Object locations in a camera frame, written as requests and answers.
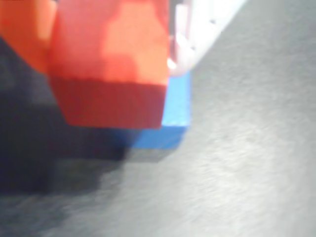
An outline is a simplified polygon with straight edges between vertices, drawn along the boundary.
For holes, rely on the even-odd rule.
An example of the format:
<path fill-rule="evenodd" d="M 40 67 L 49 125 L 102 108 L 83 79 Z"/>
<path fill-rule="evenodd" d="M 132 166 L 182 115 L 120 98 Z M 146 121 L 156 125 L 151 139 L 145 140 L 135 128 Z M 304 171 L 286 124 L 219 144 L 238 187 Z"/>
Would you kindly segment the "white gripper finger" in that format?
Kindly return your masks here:
<path fill-rule="evenodd" d="M 175 6 L 167 65 L 171 76 L 193 69 L 224 32 L 246 0 L 184 0 Z"/>

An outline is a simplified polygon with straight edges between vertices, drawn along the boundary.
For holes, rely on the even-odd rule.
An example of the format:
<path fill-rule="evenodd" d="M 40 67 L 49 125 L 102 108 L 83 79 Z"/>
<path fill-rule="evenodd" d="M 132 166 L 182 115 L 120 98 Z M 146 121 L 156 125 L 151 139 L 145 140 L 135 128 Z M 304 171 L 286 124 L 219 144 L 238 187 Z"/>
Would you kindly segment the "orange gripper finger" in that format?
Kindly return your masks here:
<path fill-rule="evenodd" d="M 54 0 L 2 0 L 0 36 L 29 66 L 46 74 L 56 16 Z"/>

